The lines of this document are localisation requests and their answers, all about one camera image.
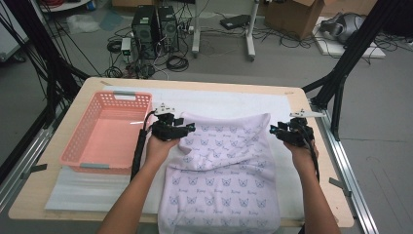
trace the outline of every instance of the pink plastic basket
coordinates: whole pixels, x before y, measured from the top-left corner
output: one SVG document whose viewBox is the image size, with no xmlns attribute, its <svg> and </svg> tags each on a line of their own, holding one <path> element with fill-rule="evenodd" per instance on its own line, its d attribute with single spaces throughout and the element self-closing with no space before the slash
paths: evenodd
<svg viewBox="0 0 413 234">
<path fill-rule="evenodd" d="M 60 163 L 81 173 L 130 174 L 139 130 L 151 110 L 150 94 L 95 93 Z"/>
</svg>

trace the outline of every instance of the patterned cloth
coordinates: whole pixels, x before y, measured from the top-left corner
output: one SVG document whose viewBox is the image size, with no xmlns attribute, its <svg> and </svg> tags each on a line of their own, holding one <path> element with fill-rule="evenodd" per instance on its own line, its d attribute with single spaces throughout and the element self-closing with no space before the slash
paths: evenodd
<svg viewBox="0 0 413 234">
<path fill-rule="evenodd" d="M 280 226 L 270 114 L 231 120 L 183 113 L 196 131 L 167 167 L 160 233 L 274 233 Z"/>
</svg>

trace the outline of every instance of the wooden table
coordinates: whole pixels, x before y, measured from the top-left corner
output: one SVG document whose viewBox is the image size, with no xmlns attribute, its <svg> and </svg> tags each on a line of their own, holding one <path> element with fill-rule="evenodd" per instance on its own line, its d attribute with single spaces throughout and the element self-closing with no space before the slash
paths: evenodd
<svg viewBox="0 0 413 234">
<path fill-rule="evenodd" d="M 70 109 L 66 113 L 60 126 L 56 130 L 48 147 L 40 158 L 38 165 L 48 164 L 45 171 L 31 174 L 17 199 L 9 210 L 10 218 L 15 219 L 48 219 L 48 220 L 103 220 L 106 213 L 97 212 L 57 212 L 46 211 L 44 209 L 50 194 L 56 184 L 61 164 L 58 161 L 65 145 L 80 121 L 92 95 L 96 91 L 102 90 L 105 86 L 143 87 L 159 89 L 179 89 L 195 91 L 217 91 L 217 92 L 238 92 L 251 94 L 279 95 L 286 96 L 291 111 L 301 108 L 311 109 L 304 92 L 299 88 L 251 86 L 233 84 L 214 84 L 196 82 L 174 82 L 174 81 L 153 81 L 153 80 L 130 80 L 130 79 L 109 79 L 90 78 L 83 85 L 78 96 L 74 100 Z M 337 179 L 328 151 L 321 137 L 315 119 L 308 119 L 309 126 L 315 132 L 318 140 L 319 150 L 319 170 L 321 171 L 320 184 L 327 198 L 328 204 L 333 211 L 340 227 L 351 227 L 354 219 L 350 211 L 347 200 L 341 188 L 328 182 L 329 178 Z M 156 222 L 155 214 L 143 214 L 141 222 Z M 299 226 L 302 220 L 282 218 L 282 226 Z"/>
</svg>

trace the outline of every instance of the floor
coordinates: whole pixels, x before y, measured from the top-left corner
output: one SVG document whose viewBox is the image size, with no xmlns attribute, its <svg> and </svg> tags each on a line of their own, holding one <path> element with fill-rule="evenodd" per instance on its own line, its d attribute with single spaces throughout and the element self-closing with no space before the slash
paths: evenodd
<svg viewBox="0 0 413 234">
<path fill-rule="evenodd" d="M 89 14 L 100 23 L 96 32 L 72 35 L 99 73 L 108 67 L 107 38 L 131 24 L 131 13 L 100 8 L 83 8 L 70 14 Z M 220 17 L 204 19 L 204 24 L 219 28 Z M 263 28 L 257 20 L 257 27 Z M 86 73 L 97 72 L 87 64 L 66 36 L 62 37 L 76 67 Z M 188 53 L 189 68 L 182 72 L 157 72 L 152 79 L 303 87 L 326 75 L 337 62 L 322 56 L 316 45 L 288 48 L 281 38 L 271 35 L 255 39 L 256 58 L 245 55 L 244 38 L 207 33 L 202 36 L 198 58 Z M 296 42 L 285 41 L 289 47 Z M 407 48 L 402 42 L 399 45 Z M 360 60 L 351 72 L 345 88 L 340 137 L 349 157 L 364 199 L 380 233 L 413 232 L 413 118 L 409 103 L 413 100 L 412 51 L 398 48 L 385 51 L 385 59 Z M 308 93 L 312 98 L 317 91 Z M 45 106 L 41 86 L 30 62 L 0 64 L 0 163 L 7 158 L 19 139 Z M 10 204 L 0 214 L 2 233 L 90 233 L 97 222 L 28 221 L 7 217 Z M 141 233 L 154 228 L 142 226 Z M 291 228 L 284 233 L 297 233 Z M 343 233 L 362 233 L 357 224 Z"/>
</svg>

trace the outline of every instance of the person's right arm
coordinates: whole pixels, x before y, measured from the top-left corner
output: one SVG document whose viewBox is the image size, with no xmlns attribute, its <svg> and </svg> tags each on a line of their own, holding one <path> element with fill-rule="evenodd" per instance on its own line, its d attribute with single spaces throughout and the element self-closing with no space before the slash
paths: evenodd
<svg viewBox="0 0 413 234">
<path fill-rule="evenodd" d="M 303 189 L 304 218 L 306 234 L 335 234 L 341 233 L 334 215 L 328 206 L 316 177 L 316 169 L 311 158 L 310 150 L 303 147 L 284 143 L 292 153 L 292 162 L 297 170 Z"/>
</svg>

